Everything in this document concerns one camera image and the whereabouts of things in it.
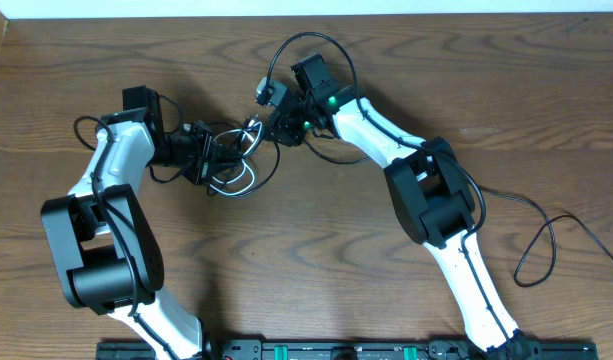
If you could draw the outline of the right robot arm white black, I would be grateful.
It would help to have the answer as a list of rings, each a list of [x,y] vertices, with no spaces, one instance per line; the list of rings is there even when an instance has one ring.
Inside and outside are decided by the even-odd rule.
[[[274,108],[270,134],[297,146],[308,130],[328,129],[361,149],[383,169],[400,226],[438,263],[468,339],[491,359],[528,358],[527,339],[503,305],[477,243],[473,212],[484,209],[484,201],[448,142],[399,128],[355,87],[341,87],[319,54],[291,69],[298,90],[269,76],[256,89],[257,102]]]

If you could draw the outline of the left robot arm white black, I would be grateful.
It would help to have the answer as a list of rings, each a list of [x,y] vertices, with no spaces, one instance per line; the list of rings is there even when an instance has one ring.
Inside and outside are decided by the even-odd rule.
[[[43,204],[41,220],[71,306],[124,323],[157,359],[222,359],[219,343],[165,286],[163,256],[137,192],[156,166],[207,186],[245,155],[218,143],[201,121],[165,130],[162,98],[146,86],[123,90],[122,110],[95,121],[85,173],[66,196]]]

